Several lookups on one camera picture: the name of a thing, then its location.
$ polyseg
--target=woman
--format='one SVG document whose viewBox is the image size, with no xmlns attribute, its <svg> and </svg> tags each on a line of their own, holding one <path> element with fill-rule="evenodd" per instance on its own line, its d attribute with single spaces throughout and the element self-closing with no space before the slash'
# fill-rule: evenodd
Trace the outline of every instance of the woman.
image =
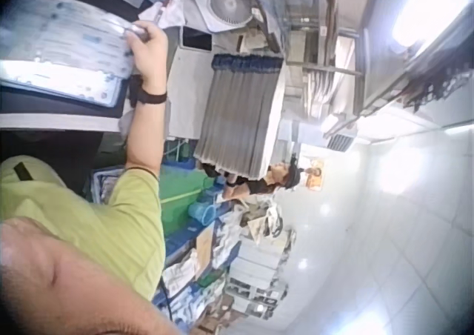
<svg viewBox="0 0 474 335">
<path fill-rule="evenodd" d="M 212 165 L 203 163 L 202 168 L 211 178 L 220 176 Z M 272 194 L 277 188 L 290 189 L 299 184 L 302 171 L 297 166 L 296 157 L 292 157 L 289 164 L 278 163 L 269 166 L 265 177 L 258 181 L 225 173 L 227 182 L 222 197 L 224 200 L 241 199 L 253 194 Z"/>
</svg>

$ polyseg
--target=air vent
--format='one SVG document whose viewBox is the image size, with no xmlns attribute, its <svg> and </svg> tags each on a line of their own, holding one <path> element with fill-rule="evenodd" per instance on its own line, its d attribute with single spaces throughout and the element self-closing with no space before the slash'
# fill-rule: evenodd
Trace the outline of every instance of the air vent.
<svg viewBox="0 0 474 335">
<path fill-rule="evenodd" d="M 335 135 L 329 140 L 327 148 L 334 151 L 346 152 L 353 144 L 354 138 L 344 135 Z"/>
</svg>

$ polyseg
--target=fan grille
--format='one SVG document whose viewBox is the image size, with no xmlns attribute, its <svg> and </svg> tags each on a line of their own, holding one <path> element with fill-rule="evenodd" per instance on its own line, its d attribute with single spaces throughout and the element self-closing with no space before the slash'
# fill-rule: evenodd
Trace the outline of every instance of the fan grille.
<svg viewBox="0 0 474 335">
<path fill-rule="evenodd" d="M 209 0 L 210 12 L 224 23 L 240 26 L 252 17 L 250 5 L 245 0 Z"/>
</svg>

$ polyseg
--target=cable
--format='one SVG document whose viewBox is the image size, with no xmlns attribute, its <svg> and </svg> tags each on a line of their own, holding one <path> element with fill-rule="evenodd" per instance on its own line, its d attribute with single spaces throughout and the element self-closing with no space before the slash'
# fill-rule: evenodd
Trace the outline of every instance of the cable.
<svg viewBox="0 0 474 335">
<path fill-rule="evenodd" d="M 168 307 L 168 313 L 170 314 L 170 320 L 171 320 L 171 322 L 174 322 L 173 321 L 173 312 L 171 311 L 171 303 L 170 303 L 170 299 L 168 298 L 166 285 L 164 285 L 163 277 L 160 278 L 159 285 L 160 285 L 161 290 L 164 293 L 164 298 L 166 299 L 166 306 Z"/>
</svg>

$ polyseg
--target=black watch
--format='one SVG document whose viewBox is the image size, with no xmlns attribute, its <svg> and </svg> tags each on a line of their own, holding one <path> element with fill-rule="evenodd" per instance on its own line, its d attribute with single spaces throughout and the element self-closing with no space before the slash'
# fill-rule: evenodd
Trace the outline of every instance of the black watch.
<svg viewBox="0 0 474 335">
<path fill-rule="evenodd" d="M 163 104 L 166 102 L 168 95 L 160 94 L 159 96 L 154 96 L 144 91 L 142 87 L 138 89 L 137 100 L 143 104 Z"/>
<path fill-rule="evenodd" d="M 136 106 L 136 102 L 142 102 L 143 104 L 162 104 L 167 99 L 167 94 L 161 94 L 160 96 L 154 96 L 148 94 L 143 90 L 141 85 L 143 84 L 143 79 L 140 75 L 134 75 L 130 77 L 130 105 L 132 107 Z"/>
</svg>

